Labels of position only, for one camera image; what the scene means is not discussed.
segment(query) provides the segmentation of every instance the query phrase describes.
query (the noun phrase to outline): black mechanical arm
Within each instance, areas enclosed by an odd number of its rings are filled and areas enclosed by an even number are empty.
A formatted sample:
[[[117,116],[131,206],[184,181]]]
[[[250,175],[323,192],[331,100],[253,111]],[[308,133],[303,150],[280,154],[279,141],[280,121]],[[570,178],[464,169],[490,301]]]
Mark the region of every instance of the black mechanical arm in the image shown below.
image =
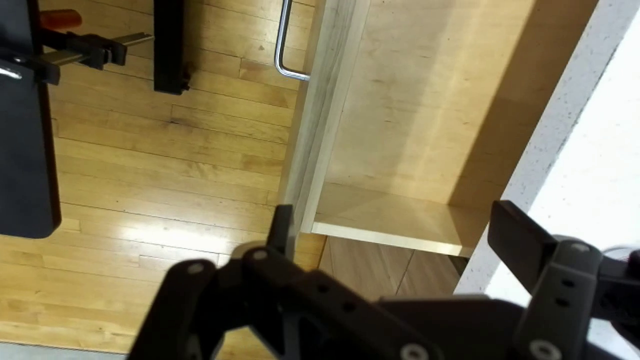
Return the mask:
[[[510,201],[495,204],[490,245],[533,294],[528,308],[483,296],[366,301],[288,259],[290,215],[279,206],[267,245],[225,267],[173,265],[129,360],[214,358],[225,332],[242,325],[288,360],[614,358],[587,341],[591,318],[640,346],[640,252],[606,258],[550,235]]]

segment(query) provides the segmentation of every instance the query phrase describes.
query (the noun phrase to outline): door handle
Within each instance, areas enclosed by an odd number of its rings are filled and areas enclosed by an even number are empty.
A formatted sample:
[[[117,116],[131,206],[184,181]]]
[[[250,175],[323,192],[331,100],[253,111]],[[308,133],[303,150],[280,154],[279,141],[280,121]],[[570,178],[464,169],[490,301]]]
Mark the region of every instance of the door handle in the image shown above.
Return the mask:
[[[276,51],[274,51],[274,65],[284,77],[308,81],[311,74],[293,69],[284,65],[284,46],[286,46],[286,32],[288,32],[288,20],[293,15],[294,0],[282,0],[282,11],[279,22],[279,35],[276,35]]]

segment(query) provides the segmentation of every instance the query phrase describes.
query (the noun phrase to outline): hardwood floor plank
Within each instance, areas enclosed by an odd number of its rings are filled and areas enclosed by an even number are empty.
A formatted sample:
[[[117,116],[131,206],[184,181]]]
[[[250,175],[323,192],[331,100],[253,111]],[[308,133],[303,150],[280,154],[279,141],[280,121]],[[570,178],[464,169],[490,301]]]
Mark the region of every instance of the hardwood floor plank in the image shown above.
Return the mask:
[[[96,111],[84,106],[75,106],[70,111],[58,114],[55,109],[58,138],[220,166],[249,173],[253,183],[259,173],[269,178],[280,173],[282,167],[284,143],[201,129],[190,125],[184,116],[156,121],[119,111]]]
[[[238,33],[218,33],[218,32],[203,32],[194,39],[194,47],[205,47],[205,49],[236,56],[242,59],[253,59],[265,65],[274,64],[274,46],[276,46],[274,37],[265,39],[265,37],[246,37]],[[284,58],[288,65],[303,68],[306,59],[306,49],[294,47],[294,46],[286,47]]]
[[[112,8],[155,14],[155,0],[95,0],[98,3],[107,3]]]
[[[2,264],[42,267],[45,265],[45,258],[42,258],[42,254],[35,254],[33,248],[35,245],[31,245],[31,250],[6,250],[2,245],[0,261]]]
[[[449,256],[415,252],[399,296],[407,298],[451,298],[459,283],[459,271]]]
[[[95,71],[82,65],[70,65],[65,74],[65,84],[50,89],[52,100],[84,104],[86,108],[96,109],[114,109],[145,117],[166,120],[173,106],[184,106],[276,125],[290,125],[294,114],[293,108],[280,108],[201,89],[186,91],[184,95],[159,94],[152,91],[152,81],[148,80]]]
[[[133,313],[123,313],[114,310],[75,308],[65,304],[28,300],[0,300],[0,306],[10,312],[33,313],[37,323],[52,327],[75,321],[79,327],[84,330],[104,330],[133,336],[134,332],[131,327],[141,323],[141,319],[136,319]]]
[[[280,6],[282,0],[265,0],[265,1],[254,1],[254,0],[205,0],[203,3],[220,8],[220,9],[230,9],[238,14],[250,14],[254,17],[265,17],[265,20],[279,20],[280,17]],[[314,0],[294,0],[293,6],[293,23],[297,25],[311,25],[314,20]]]
[[[49,337],[63,348],[93,348],[98,352],[129,352],[133,336],[75,330],[70,323],[55,327],[26,321],[0,321],[0,334],[6,341],[42,343]]]
[[[114,181],[274,204],[279,175],[229,169],[145,152],[119,150],[75,140],[57,140],[63,173],[86,173]]]
[[[209,33],[223,33],[223,35],[241,35],[241,37],[254,37],[254,39],[276,39],[276,29],[279,29],[279,22],[273,20],[265,20],[260,15],[249,15],[242,11],[229,11],[223,8],[214,8],[214,6],[203,6],[201,9],[201,33],[209,35]],[[290,22],[290,35],[288,35],[288,46],[290,47],[306,47],[306,35],[311,29],[311,22],[313,22],[313,11],[304,11],[306,6],[297,6]]]
[[[107,277],[93,274],[75,274],[50,267],[31,267],[2,264],[0,288],[45,290],[52,294],[93,294],[96,298],[127,298],[129,301],[142,304],[145,291],[141,279]]]
[[[401,283],[401,277],[392,277],[392,271],[386,267],[378,245],[362,241],[329,239],[321,269],[369,300],[394,294]]]
[[[47,304],[61,304],[61,306],[75,306],[75,308],[95,308],[95,310],[111,310],[121,313],[142,313],[147,312],[147,301],[131,301],[127,298],[101,298],[86,291],[57,291],[45,290],[41,286],[33,288],[0,288],[0,298],[8,300],[25,300],[25,301],[47,301]]]
[[[193,77],[193,88],[214,94],[230,94],[234,97],[245,97],[250,102],[273,104],[279,108],[294,108],[297,91],[284,89],[260,81],[241,80],[233,75],[220,75],[211,71],[196,71]]]
[[[324,252],[327,235],[301,234],[297,239],[294,261],[303,269],[316,269],[321,265],[321,256]]]
[[[124,6],[95,0],[50,0],[47,8],[75,8],[82,15],[82,25],[75,32],[96,32],[104,37],[124,35],[133,32],[152,32],[152,14],[136,11]]]
[[[229,332],[218,353],[220,360],[273,360],[274,356],[249,327]]]
[[[65,204],[63,211],[69,217],[76,217],[81,224],[81,237],[65,235],[66,243],[76,245],[129,248],[131,241],[142,241],[230,254],[238,243],[265,239],[269,229],[234,229],[229,226],[180,221],[72,204]]]
[[[184,108],[184,106],[173,108],[173,120],[177,123],[205,128],[211,132],[267,140],[267,141],[276,141],[276,143],[288,143],[288,136],[290,136],[288,125],[265,123],[265,121],[236,117],[236,116],[225,116],[225,114],[211,114],[211,111]]]
[[[66,204],[184,219],[226,228],[260,229],[270,224],[273,208],[230,201],[174,189],[109,181],[95,175],[66,173],[61,193]]]

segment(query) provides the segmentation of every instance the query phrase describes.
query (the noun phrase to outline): wooden cabinet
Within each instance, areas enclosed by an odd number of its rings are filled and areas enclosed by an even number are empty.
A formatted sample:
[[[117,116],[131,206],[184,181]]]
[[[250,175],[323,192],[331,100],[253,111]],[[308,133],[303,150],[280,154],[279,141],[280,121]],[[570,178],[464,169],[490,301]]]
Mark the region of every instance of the wooden cabinet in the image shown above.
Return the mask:
[[[471,256],[595,0],[327,0],[284,199],[297,228]]]

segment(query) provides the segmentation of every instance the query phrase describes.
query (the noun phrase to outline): black object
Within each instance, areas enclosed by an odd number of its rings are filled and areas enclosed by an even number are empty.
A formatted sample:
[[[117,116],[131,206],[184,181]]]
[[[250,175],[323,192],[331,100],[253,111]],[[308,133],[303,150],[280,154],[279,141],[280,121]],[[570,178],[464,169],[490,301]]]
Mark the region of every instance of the black object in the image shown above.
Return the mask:
[[[70,49],[76,54],[82,54],[82,64],[102,69],[104,64],[112,61],[119,65],[127,64],[127,44],[102,37],[98,33],[84,33],[79,35],[75,32],[55,32],[55,29],[41,29],[41,39],[45,46],[57,47],[57,49]]]
[[[241,325],[288,360],[614,358],[587,341],[592,315],[640,343],[638,252],[617,261],[581,239],[558,241],[510,201],[495,204],[490,243],[531,288],[528,308],[483,296],[370,304],[282,256],[290,213],[279,206],[269,245],[220,269],[173,265],[129,360],[213,358]]]
[[[42,54],[37,0],[0,0],[0,234],[42,237],[61,224],[57,157],[49,89],[41,77],[55,68],[37,64]]]
[[[155,89],[182,94],[190,74],[184,59],[184,0],[155,0]]]

